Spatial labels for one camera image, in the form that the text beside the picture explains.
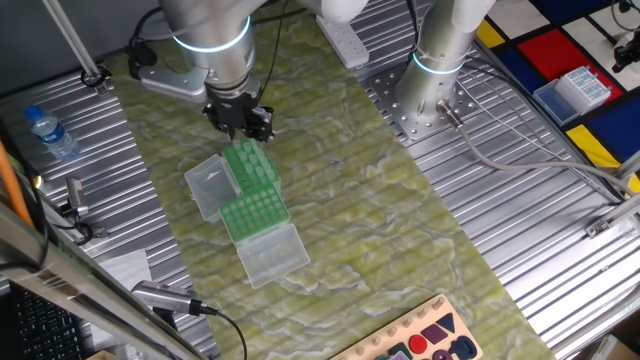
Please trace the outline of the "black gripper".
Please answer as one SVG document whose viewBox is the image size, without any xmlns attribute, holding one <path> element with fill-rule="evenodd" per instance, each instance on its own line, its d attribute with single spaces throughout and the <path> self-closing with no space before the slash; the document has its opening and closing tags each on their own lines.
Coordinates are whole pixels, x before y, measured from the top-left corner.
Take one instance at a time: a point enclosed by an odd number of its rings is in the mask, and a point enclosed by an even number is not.
<svg viewBox="0 0 640 360">
<path fill-rule="evenodd" d="M 207 95 L 209 103 L 202 110 L 203 116 L 231 141 L 234 140 L 237 129 L 247 130 L 247 136 L 259 142 L 268 142 L 275 137 L 273 108 L 258 106 L 257 99 L 248 93 L 223 98 L 208 86 Z"/>
</svg>

